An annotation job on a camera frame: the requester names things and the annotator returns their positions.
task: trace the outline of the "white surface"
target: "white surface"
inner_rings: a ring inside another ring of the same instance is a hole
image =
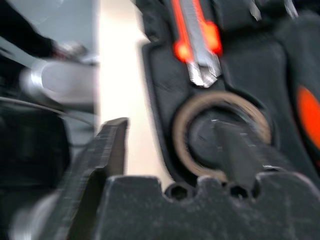
[[[145,86],[141,45],[146,43],[140,13],[129,0],[101,0],[99,15],[100,123],[128,117],[128,175],[171,182],[162,162]]]

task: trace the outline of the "rubber ring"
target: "rubber ring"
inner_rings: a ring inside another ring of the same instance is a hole
[[[244,98],[230,92],[213,91],[197,95],[190,99],[177,113],[172,129],[173,145],[182,164],[194,175],[200,177],[209,175],[220,180],[222,183],[228,182],[228,178],[222,170],[210,169],[198,164],[188,151],[186,144],[186,133],[192,120],[206,109],[227,103],[240,108],[250,117],[255,125],[256,131],[261,140],[271,143],[271,130],[265,116],[252,103]]]

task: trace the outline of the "orange utility knife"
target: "orange utility knife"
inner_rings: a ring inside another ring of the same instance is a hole
[[[221,75],[218,55],[222,44],[218,27],[206,21],[199,0],[172,0],[178,40],[176,57],[187,64],[190,80],[208,88]]]

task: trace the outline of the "cable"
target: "cable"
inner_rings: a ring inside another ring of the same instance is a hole
[[[47,110],[47,111],[50,111],[50,112],[59,114],[59,115],[61,115],[61,116],[65,116],[65,117],[68,117],[68,118],[71,118],[71,119],[78,120],[78,121],[80,121],[80,122],[83,122],[83,123],[85,123],[85,124],[90,125],[91,127],[95,127],[95,125],[93,125],[91,122],[89,122],[89,121],[87,121],[87,120],[84,120],[84,119],[82,119],[81,117],[77,117],[77,116],[74,116],[74,115],[70,115],[70,114],[65,113],[65,112],[63,112],[63,111],[59,111],[59,110],[53,109],[53,108],[51,108],[51,107],[42,106],[42,105],[39,105],[39,104],[35,104],[35,103],[27,102],[27,101],[22,101],[22,100],[10,98],[10,97],[3,97],[3,96],[0,96],[0,101],[1,101],[1,102],[6,102],[6,103],[12,103],[12,104],[19,104],[19,105],[29,106],[29,107],[36,108],[36,109]]]

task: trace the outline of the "wire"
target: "wire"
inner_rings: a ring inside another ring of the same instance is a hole
[[[81,117],[77,117],[77,116],[65,113],[63,111],[59,111],[59,110],[53,109],[51,107],[42,106],[42,105],[39,105],[39,104],[35,104],[35,103],[27,102],[27,101],[22,101],[22,100],[10,98],[10,97],[3,97],[3,96],[0,96],[0,102],[19,104],[19,105],[24,105],[24,106],[29,106],[29,107],[32,107],[32,108],[36,108],[36,109],[43,109],[43,110],[46,110],[46,111],[50,111],[50,112],[59,114],[61,116],[65,116],[65,117],[68,117],[68,118],[71,118],[71,119],[78,120],[80,122],[83,122],[85,124],[90,125],[91,127],[95,127],[95,125],[93,125],[91,122],[89,122],[87,120],[84,120]]]

